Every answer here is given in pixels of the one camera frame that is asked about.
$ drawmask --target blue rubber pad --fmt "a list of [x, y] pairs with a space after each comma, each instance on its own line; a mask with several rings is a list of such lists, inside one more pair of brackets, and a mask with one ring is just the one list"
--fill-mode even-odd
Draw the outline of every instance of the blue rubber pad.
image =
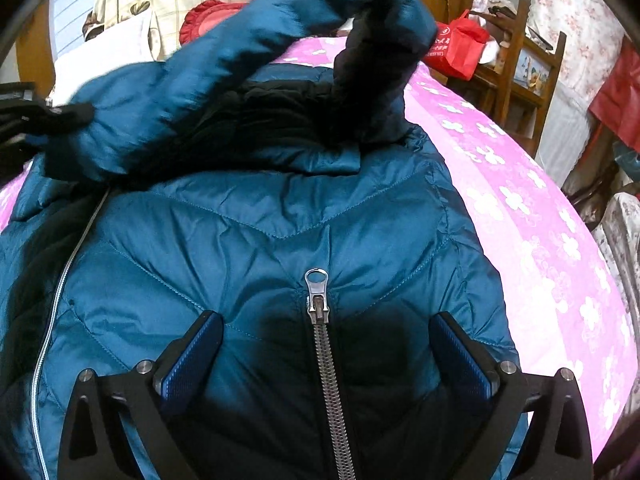
[[165, 416], [183, 413], [202, 384], [222, 343], [224, 322], [211, 312], [193, 335], [175, 365], [164, 374], [158, 391]]
[[488, 402], [494, 393], [491, 381], [445, 317], [436, 315], [431, 318], [429, 337], [431, 350], [445, 384], [460, 397], [475, 404]]

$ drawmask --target wooden chair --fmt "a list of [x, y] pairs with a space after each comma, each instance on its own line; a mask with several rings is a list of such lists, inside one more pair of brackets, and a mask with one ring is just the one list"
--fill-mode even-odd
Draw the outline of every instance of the wooden chair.
[[[459, 16], [465, 9], [470, 7], [473, 0], [448, 0], [448, 2], [450, 2], [451, 8], [450, 15]], [[496, 18], [495, 16], [482, 14], [487, 20], [510, 35], [510, 47], [507, 51], [502, 73], [498, 74], [489, 67], [478, 65], [471, 81], [465, 82], [449, 78], [447, 87], [460, 95], [469, 90], [478, 92], [480, 94], [480, 99], [478, 100], [479, 109], [503, 129], [506, 129], [510, 103], [512, 100], [517, 101], [524, 108], [524, 113], [517, 128], [508, 133], [530, 156], [535, 157], [540, 145], [540, 138], [542, 137], [542, 130], [545, 126], [551, 98], [556, 89], [560, 65], [564, 56], [566, 34], [564, 32], [560, 34], [554, 54], [546, 52], [533, 43], [525, 34], [529, 6], [530, 0], [520, 0], [515, 19]], [[537, 95], [513, 80], [520, 51], [523, 48], [549, 69], [542, 95]], [[525, 134], [525, 129], [534, 113], [536, 118], [533, 133], [531, 137], [528, 137]]]

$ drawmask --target red pillow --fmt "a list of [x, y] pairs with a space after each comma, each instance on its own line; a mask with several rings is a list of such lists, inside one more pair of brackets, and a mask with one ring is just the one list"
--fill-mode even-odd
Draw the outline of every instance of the red pillow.
[[180, 28], [180, 44], [184, 45], [206, 34], [245, 5], [244, 3], [226, 4], [220, 0], [206, 0], [193, 7], [187, 12]]

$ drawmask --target teal puffer jacket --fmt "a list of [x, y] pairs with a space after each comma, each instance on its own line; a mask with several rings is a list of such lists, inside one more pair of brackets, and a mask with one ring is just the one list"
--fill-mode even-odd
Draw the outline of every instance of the teal puffer jacket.
[[[354, 14], [334, 70], [266, 65]], [[47, 139], [0, 236], [5, 459], [56, 478], [78, 372], [155, 359], [212, 309], [224, 342], [170, 422], [199, 476], [337, 479], [306, 306], [305, 272], [320, 267], [356, 477], [445, 478], [468, 431], [431, 316], [517, 354], [498, 272], [442, 157], [404, 119], [435, 33], [419, 0], [254, 0], [167, 62], [85, 85], [74, 101], [95, 119]]]

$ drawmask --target metal zipper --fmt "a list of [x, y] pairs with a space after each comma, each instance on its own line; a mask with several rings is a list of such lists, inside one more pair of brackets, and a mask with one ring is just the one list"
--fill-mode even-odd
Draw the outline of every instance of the metal zipper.
[[[319, 282], [311, 281], [312, 274], [321, 275], [322, 280]], [[353, 469], [349, 437], [340, 402], [340, 389], [335, 376], [334, 358], [331, 354], [331, 343], [327, 331], [329, 305], [326, 300], [326, 286], [329, 282], [329, 274], [323, 269], [311, 269], [305, 273], [305, 281], [309, 290], [306, 311], [314, 326], [318, 370], [320, 371], [326, 416], [329, 421], [331, 443], [334, 448], [335, 465], [338, 468], [338, 478], [339, 480], [355, 480], [356, 474]]]
[[49, 317], [49, 323], [47, 325], [47, 331], [45, 332], [44, 341], [40, 348], [40, 353], [38, 354], [38, 360], [36, 361], [36, 367], [33, 371], [33, 377], [31, 378], [31, 391], [30, 391], [30, 415], [31, 415], [31, 430], [33, 431], [33, 439], [36, 446], [36, 452], [38, 454], [38, 461], [40, 462], [40, 467], [42, 468], [42, 477], [44, 480], [49, 480], [49, 471], [47, 470], [47, 462], [44, 459], [44, 452], [42, 450], [42, 441], [40, 439], [40, 425], [38, 424], [38, 390], [40, 388], [40, 377], [42, 375], [42, 367], [44, 365], [44, 359], [47, 356], [47, 351], [49, 351], [49, 345], [51, 343], [51, 334], [53, 332], [53, 325], [56, 322], [56, 316], [58, 314], [58, 304], [60, 303], [60, 298], [62, 297], [62, 291], [65, 288], [66, 277], [69, 274], [69, 270], [71, 269], [71, 265], [76, 259], [76, 255], [80, 250], [80, 247], [84, 243], [86, 236], [89, 234], [92, 225], [94, 225], [95, 219], [100, 212], [100, 209], [104, 205], [104, 201], [107, 200], [109, 195], [109, 189], [104, 192], [102, 199], [98, 202], [98, 205], [95, 207], [94, 213], [89, 218], [84, 231], [78, 243], [74, 247], [74, 250], [69, 256], [69, 259], [66, 261], [64, 269], [62, 269], [62, 274], [60, 274], [60, 279], [58, 280], [58, 284], [56, 285], [56, 291], [53, 296], [53, 303], [51, 304], [51, 316]]

